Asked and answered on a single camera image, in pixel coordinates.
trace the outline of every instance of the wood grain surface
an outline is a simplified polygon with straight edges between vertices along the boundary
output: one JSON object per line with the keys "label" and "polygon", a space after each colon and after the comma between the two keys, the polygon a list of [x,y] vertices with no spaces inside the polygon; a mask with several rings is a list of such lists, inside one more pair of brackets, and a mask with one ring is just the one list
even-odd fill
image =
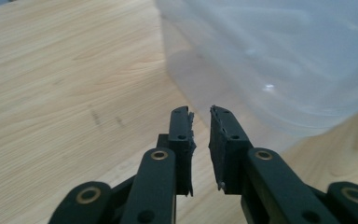
{"label": "wood grain surface", "polygon": [[[166,73],[152,1],[1,6],[0,223],[47,223],[73,187],[136,174],[171,110],[188,104]],[[194,131],[195,197],[178,197],[177,222],[244,223],[240,197],[217,191],[197,114]],[[358,183],[358,115],[282,155],[318,189]]]}

